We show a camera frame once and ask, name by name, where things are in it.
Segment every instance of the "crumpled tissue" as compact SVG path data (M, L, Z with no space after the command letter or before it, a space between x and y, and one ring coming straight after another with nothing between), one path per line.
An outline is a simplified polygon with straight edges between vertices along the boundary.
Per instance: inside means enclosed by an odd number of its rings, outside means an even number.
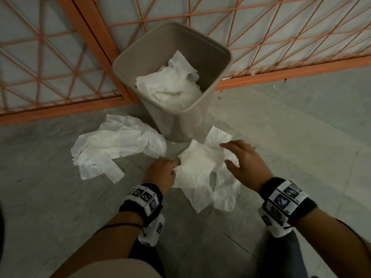
M109 114L97 131L80 135L71 148L82 179L105 173L113 183L125 174L112 159L140 152L153 158L165 156L165 138L138 118Z
M151 100L173 111L189 107L202 95L197 70L177 51L157 72L139 76L135 85Z
M175 188L181 188L199 213L213 203L217 209L231 211L240 192L240 182L227 169L224 160L238 166L238 159L220 143L229 142L232 136L212 127L203 144L192 140L189 147L178 157L181 165L175 168ZM210 187L210 173L216 173L214 191Z

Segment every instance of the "beige trash can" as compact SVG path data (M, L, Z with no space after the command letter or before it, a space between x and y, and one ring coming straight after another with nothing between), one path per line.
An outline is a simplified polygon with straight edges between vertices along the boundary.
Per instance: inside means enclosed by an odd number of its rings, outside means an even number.
M179 50L198 71L203 94L188 108L171 111L139 92L138 76L154 73ZM164 23L138 39L117 57L115 75L140 98L165 138L174 142L192 140L205 118L213 92L230 68L230 51L216 41L178 23Z

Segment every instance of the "hand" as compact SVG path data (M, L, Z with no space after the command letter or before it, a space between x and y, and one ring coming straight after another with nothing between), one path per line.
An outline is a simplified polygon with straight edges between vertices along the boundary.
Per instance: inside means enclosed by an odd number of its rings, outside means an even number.
M259 193L263 184L274 177L259 154L243 140L221 143L220 147L228 149L236 155L240 167L235 166L231 160L225 160L225 164L234 177L247 188Z
M142 183L153 183L160 189L163 196L165 196L174 184L175 171L173 169L176 166L178 164L175 161L160 158L149 166Z

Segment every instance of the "concrete floor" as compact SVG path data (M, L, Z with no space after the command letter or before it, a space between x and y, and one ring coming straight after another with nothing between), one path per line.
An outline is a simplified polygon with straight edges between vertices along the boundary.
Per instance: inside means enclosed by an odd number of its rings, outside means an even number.
M272 171L295 180L327 213L371 241L371 67L215 92L211 125L257 145ZM126 172L116 184L101 175L82 181L70 148L106 113L148 121L127 106L0 128L0 200L6 244L0 276L48 277L118 210L152 158L115 162ZM168 143L175 157L187 143ZM232 212L197 214L179 189L164 199L157 246L168 277L255 277L265 226L262 199L243 187ZM334 277L299 236L309 275Z

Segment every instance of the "right hand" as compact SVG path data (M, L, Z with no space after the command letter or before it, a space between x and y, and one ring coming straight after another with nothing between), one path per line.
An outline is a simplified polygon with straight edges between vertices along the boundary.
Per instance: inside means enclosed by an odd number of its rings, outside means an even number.
M228 149L236 155L240 167L234 165L231 160L225 160L225 164L234 177L247 188L259 193L263 184L274 177L259 154L243 140L221 143L220 147Z

